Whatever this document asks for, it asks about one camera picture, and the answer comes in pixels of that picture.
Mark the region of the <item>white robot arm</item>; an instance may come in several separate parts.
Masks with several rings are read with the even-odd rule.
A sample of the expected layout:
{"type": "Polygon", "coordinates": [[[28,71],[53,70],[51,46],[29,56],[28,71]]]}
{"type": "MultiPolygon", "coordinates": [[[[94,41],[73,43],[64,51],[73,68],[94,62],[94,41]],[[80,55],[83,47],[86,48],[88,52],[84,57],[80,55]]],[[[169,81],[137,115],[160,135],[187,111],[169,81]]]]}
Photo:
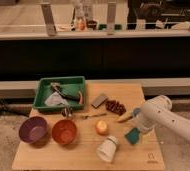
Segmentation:
{"type": "Polygon", "coordinates": [[[136,115],[136,127],[141,133],[152,131],[155,124],[161,124],[190,142],[190,120],[171,111],[172,102],[164,95],[146,100],[136,115]]]}

